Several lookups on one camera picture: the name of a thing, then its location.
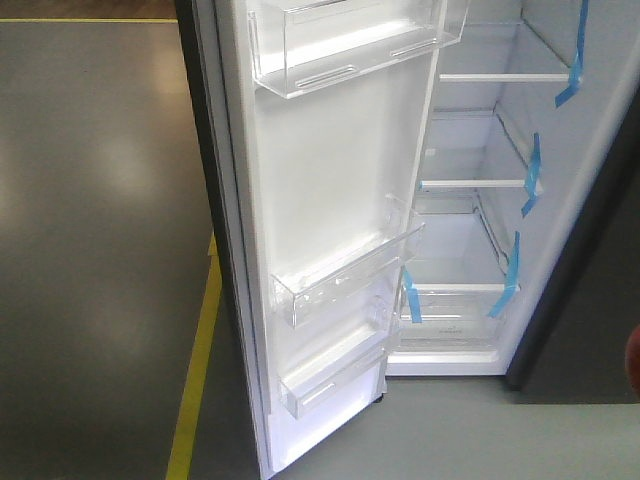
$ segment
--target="blue tape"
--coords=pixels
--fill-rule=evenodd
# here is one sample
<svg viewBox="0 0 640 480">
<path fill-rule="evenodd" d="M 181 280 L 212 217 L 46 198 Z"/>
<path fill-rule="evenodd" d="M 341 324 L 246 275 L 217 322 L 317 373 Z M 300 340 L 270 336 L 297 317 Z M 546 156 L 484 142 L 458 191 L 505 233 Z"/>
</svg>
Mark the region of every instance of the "blue tape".
<svg viewBox="0 0 640 480">
<path fill-rule="evenodd" d="M 540 168 L 542 167 L 542 151 L 540 149 L 540 134 L 533 134 L 533 152 L 531 153 L 531 160 L 529 162 L 529 171 L 527 172 L 527 179 L 524 182 L 524 188 L 529 194 L 529 200 L 522 207 L 522 216 L 526 217 L 529 212 L 533 210 L 536 203 L 538 203 L 538 194 L 536 193 L 536 186 L 538 185 L 538 179 L 540 178 Z"/>
<path fill-rule="evenodd" d="M 569 72 L 569 86 L 556 97 L 556 108 L 567 103 L 580 91 L 584 74 L 584 43 L 587 33 L 587 18 L 589 16 L 589 0 L 582 0 L 580 9 L 580 25 L 578 26 L 578 40 L 576 45 L 576 57 Z"/>
<path fill-rule="evenodd" d="M 520 270 L 520 232 L 516 232 L 516 239 L 513 244 L 511 258 L 509 258 L 509 268 L 504 282 L 504 292 L 500 300 L 489 312 L 491 318 L 498 317 L 509 304 L 513 296 L 518 291 L 518 272 Z"/>
<path fill-rule="evenodd" d="M 409 301 L 409 310 L 411 310 L 411 323 L 422 323 L 422 312 L 420 311 L 420 297 L 418 290 L 413 285 L 413 278 L 406 268 L 402 269 L 402 279 L 404 288 L 407 292 L 407 300 Z"/>
</svg>

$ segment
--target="refrigerator shelf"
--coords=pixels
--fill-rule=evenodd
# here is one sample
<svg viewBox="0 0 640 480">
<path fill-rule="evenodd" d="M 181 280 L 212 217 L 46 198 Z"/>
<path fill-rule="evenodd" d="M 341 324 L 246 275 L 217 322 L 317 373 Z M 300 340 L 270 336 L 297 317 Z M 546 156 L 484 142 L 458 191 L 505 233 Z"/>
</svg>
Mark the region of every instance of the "refrigerator shelf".
<svg viewBox="0 0 640 480">
<path fill-rule="evenodd" d="M 300 419 L 370 369 L 383 367 L 397 335 L 390 338 L 388 328 L 380 328 L 382 319 L 368 321 L 280 377 L 282 404 L 294 418 Z"/>
<path fill-rule="evenodd" d="M 470 0 L 254 0 L 255 81 L 294 98 L 460 40 Z"/>
<path fill-rule="evenodd" d="M 569 67 L 526 24 L 467 25 L 441 56 L 435 108 L 488 108 L 506 83 L 566 84 Z"/>
<path fill-rule="evenodd" d="M 420 169 L 421 192 L 464 193 L 526 186 L 529 165 L 504 119 L 493 112 L 437 114 Z M 542 193 L 540 182 L 536 193 Z"/>
<path fill-rule="evenodd" d="M 398 272 L 413 257 L 424 230 L 420 215 L 391 196 L 382 210 L 379 231 L 348 254 L 294 275 L 272 275 L 274 309 L 280 318 L 298 328 L 319 310 Z"/>
<path fill-rule="evenodd" d="M 561 82 L 569 67 L 526 24 L 468 25 L 442 59 L 440 81 Z"/>
</svg>

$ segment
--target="yellow floor line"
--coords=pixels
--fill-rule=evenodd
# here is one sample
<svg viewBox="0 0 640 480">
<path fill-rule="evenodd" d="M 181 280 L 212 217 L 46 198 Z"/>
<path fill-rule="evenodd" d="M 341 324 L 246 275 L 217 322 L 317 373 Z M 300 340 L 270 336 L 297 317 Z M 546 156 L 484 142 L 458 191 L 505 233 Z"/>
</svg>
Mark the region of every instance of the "yellow floor line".
<svg viewBox="0 0 640 480">
<path fill-rule="evenodd" d="M 0 23 L 178 23 L 175 18 L 0 18 Z"/>
<path fill-rule="evenodd" d="M 200 310 L 200 319 L 191 352 L 187 381 L 182 394 L 165 480 L 187 480 L 189 478 L 198 415 L 200 414 L 204 381 L 222 289 L 220 265 L 215 245 L 215 239 L 212 238 L 209 246 L 211 268 Z"/>
</svg>

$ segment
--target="concrete floor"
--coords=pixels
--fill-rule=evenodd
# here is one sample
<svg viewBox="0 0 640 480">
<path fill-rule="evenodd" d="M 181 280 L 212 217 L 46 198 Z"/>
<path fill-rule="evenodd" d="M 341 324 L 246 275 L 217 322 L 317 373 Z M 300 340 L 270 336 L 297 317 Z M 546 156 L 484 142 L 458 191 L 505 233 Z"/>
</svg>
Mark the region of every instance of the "concrete floor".
<svg viewBox="0 0 640 480">
<path fill-rule="evenodd" d="M 0 478 L 160 478 L 211 236 L 177 25 L 0 39 Z"/>
</svg>

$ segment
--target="dark refrigerator side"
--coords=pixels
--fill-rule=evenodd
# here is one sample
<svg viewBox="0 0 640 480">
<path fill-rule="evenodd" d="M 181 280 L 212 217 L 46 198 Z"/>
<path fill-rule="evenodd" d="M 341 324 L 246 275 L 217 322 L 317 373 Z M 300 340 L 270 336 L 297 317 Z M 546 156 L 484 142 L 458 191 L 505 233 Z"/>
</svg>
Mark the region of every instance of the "dark refrigerator side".
<svg viewBox="0 0 640 480">
<path fill-rule="evenodd" d="M 636 92 L 506 375 L 531 403 L 627 403 L 640 323 L 640 92 Z"/>
</svg>

